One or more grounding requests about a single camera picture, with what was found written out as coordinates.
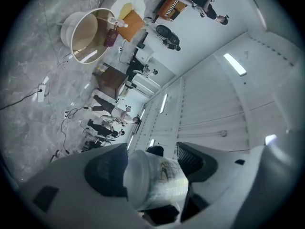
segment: wooden desk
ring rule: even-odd
[[[95,75],[95,78],[102,93],[118,100],[119,92],[127,82],[128,76],[113,67],[109,67],[103,74]]]

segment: gray floor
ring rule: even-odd
[[[145,15],[151,16],[160,0],[144,1]],[[97,3],[95,0],[92,6],[95,8]],[[32,0],[12,28],[1,60],[1,106],[37,90],[46,75],[50,78],[46,89],[49,95],[43,103],[30,97],[0,112],[1,153],[18,183],[46,167],[55,151],[62,149],[64,111],[88,103],[96,87],[91,74],[96,65],[106,62],[122,72],[127,70],[127,64],[119,62],[117,50],[122,38],[118,38],[115,46],[96,63],[84,65],[71,59],[68,64],[59,64],[69,49],[60,40],[57,23],[74,12],[89,9],[90,0]],[[138,33],[135,40],[139,41],[143,34],[143,31]],[[121,61],[127,62],[134,49],[127,42]],[[65,122],[65,146],[70,152],[79,149],[84,141],[79,120],[85,126],[92,117],[90,112],[80,110],[73,119]]]

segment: round table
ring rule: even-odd
[[[107,22],[114,14],[105,8],[70,15],[61,27],[61,40],[70,47],[71,54],[80,63],[92,63],[107,50],[104,46],[109,29],[116,26]]]

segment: orange cloth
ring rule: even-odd
[[[128,24],[128,27],[117,27],[117,30],[124,39],[130,42],[145,23],[134,10],[132,10],[123,20]]]

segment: clear water bottle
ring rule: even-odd
[[[107,21],[110,24],[116,25],[118,27],[128,27],[128,24],[126,24],[124,21],[117,19],[115,17],[109,17]]]

